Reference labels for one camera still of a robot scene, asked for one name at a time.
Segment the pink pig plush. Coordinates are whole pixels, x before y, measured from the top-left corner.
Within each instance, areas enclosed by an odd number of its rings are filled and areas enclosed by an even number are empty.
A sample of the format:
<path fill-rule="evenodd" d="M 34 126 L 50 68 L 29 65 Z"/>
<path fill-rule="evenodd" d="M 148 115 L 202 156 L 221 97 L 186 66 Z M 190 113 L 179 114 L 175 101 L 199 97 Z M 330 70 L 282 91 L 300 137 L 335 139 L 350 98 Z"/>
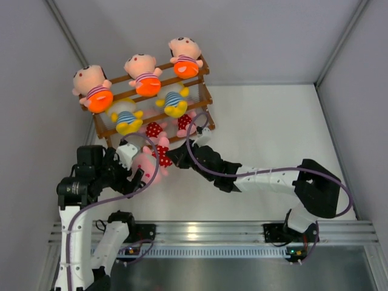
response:
<path fill-rule="evenodd" d="M 157 144 L 161 138 L 167 137 L 167 132 L 165 131 L 167 126 L 167 122 L 151 122 L 142 126 L 139 132 L 144 133 L 151 141 Z"/>
<path fill-rule="evenodd" d="M 170 142 L 166 137 L 161 137 L 156 145 L 156 152 L 149 147 L 144 146 L 142 152 L 135 156 L 132 164 L 132 170 L 136 172 L 141 169 L 143 175 L 141 181 L 144 184 L 159 183 L 163 176 L 167 176 L 167 168 L 172 165 L 172 161 L 167 157 Z"/>
<path fill-rule="evenodd" d="M 189 130 L 190 123 L 195 116 L 196 112 L 194 110 L 190 110 L 183 114 L 181 117 L 173 120 L 173 124 L 177 126 L 177 137 L 184 138 L 188 133 L 191 135 L 196 132 L 196 125 L 192 125 L 191 129 Z"/>

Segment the yellow striped plush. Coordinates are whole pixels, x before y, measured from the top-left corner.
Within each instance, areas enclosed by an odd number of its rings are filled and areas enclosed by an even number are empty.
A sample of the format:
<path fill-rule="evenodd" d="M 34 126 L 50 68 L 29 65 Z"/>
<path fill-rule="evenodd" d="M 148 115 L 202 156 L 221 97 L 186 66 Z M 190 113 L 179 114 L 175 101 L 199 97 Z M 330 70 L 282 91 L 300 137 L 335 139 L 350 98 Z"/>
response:
<path fill-rule="evenodd" d="M 164 86 L 157 94 L 155 105 L 163 108 L 167 116 L 179 118 L 187 110 L 189 93 L 189 88 L 181 82 Z"/>
<path fill-rule="evenodd" d="M 116 131 L 125 136 L 137 132 L 143 124 L 143 111 L 136 108 L 135 101 L 124 98 L 114 101 L 105 113 L 115 124 Z"/>

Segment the boy doll orange pants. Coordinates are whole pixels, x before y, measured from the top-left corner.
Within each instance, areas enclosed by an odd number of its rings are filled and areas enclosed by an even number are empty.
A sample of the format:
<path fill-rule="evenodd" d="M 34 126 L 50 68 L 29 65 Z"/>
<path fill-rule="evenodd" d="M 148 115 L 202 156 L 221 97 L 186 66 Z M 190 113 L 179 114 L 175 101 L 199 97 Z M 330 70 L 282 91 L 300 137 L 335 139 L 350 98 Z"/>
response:
<path fill-rule="evenodd" d="M 190 79 L 195 77 L 203 67 L 200 59 L 201 49 L 199 45 L 188 37 L 178 37 L 169 42 L 169 49 L 172 54 L 170 63 L 177 77 Z"/>
<path fill-rule="evenodd" d="M 124 70 L 132 78 L 129 86 L 144 97 L 152 97 L 161 89 L 159 77 L 162 70 L 156 66 L 156 58 L 146 54 L 135 54 L 124 64 Z"/>

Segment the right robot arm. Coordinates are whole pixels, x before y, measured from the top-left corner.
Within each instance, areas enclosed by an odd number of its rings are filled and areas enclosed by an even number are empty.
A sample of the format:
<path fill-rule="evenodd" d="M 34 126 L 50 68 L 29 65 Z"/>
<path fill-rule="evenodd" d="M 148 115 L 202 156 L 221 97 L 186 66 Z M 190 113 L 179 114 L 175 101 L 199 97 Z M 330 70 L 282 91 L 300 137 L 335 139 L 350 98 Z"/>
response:
<path fill-rule="evenodd" d="M 336 216 L 340 179 L 312 159 L 296 170 L 275 171 L 247 167 L 222 159 L 211 147 L 183 144 L 166 153 L 180 169 L 193 169 L 223 192 L 281 193 L 298 198 L 282 224 L 264 226 L 267 243 L 315 243 L 316 221 Z"/>

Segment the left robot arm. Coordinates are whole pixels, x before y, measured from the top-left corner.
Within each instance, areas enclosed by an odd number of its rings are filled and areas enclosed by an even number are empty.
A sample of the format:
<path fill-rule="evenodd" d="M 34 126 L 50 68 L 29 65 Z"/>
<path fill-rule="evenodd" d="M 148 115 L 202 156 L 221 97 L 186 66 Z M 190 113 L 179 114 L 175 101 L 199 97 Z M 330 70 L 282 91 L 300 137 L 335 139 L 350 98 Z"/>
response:
<path fill-rule="evenodd" d="M 137 234 L 130 212 L 117 211 L 107 221 L 103 237 L 92 249 L 92 208 L 100 206 L 101 192 L 111 188 L 123 195 L 141 187 L 143 172 L 133 181 L 131 166 L 139 149 L 124 144 L 117 149 L 80 146 L 70 176 L 56 188 L 61 217 L 61 256 L 54 290 L 110 290 L 111 271 L 119 248 Z"/>

